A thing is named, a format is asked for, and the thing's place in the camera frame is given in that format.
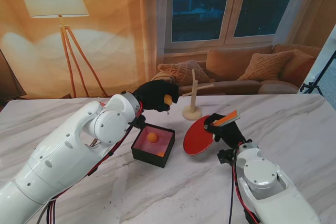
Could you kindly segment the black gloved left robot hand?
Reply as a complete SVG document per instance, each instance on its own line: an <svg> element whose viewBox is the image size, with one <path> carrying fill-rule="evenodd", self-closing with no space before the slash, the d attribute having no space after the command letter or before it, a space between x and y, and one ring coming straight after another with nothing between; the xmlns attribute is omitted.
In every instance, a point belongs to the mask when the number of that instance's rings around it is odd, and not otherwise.
<svg viewBox="0 0 336 224"><path fill-rule="evenodd" d="M141 101L144 110L156 110L158 112L170 110L170 105L164 102L166 95L172 97L173 103L177 103L180 97L179 86L164 80L147 82L139 86L132 94L138 101Z"/></svg>

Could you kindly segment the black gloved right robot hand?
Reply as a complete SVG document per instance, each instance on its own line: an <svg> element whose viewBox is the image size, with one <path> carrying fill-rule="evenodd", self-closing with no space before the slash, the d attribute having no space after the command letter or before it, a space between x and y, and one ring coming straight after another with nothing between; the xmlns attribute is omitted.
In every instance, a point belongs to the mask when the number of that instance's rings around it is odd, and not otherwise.
<svg viewBox="0 0 336 224"><path fill-rule="evenodd" d="M215 125L215 123L225 117L227 116L214 113L205 119L203 128L212 134L215 142L223 140L230 148L237 149L240 145L247 143L247 140L238 128L235 120L230 121L225 119L219 126Z"/></svg>

